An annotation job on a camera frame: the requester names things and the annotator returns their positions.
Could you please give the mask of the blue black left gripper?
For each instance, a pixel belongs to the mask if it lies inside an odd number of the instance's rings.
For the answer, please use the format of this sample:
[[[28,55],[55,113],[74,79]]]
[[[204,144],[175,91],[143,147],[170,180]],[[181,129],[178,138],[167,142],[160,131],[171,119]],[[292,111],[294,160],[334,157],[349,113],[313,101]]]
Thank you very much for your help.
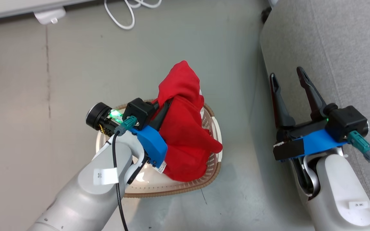
[[[137,137],[142,146],[147,156],[145,160],[153,167],[160,167],[165,160],[168,147],[159,130],[172,101],[170,98],[163,106],[160,106],[158,101],[129,102],[124,113],[99,102],[88,111],[86,124],[109,137],[108,146],[112,145],[112,139],[129,131],[131,135]]]

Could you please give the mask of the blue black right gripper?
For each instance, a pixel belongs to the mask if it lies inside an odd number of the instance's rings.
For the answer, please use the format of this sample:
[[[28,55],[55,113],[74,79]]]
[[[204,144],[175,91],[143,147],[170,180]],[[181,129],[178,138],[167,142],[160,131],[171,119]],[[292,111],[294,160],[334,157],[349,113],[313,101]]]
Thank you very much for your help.
[[[310,117],[312,120],[320,121],[309,121],[296,125],[283,101],[276,75],[271,73],[270,91],[277,128],[277,142],[273,146],[276,161],[318,154],[346,144],[346,142],[335,141],[325,130],[328,120],[323,110],[326,103],[302,67],[297,67],[297,75],[307,95],[311,109]]]

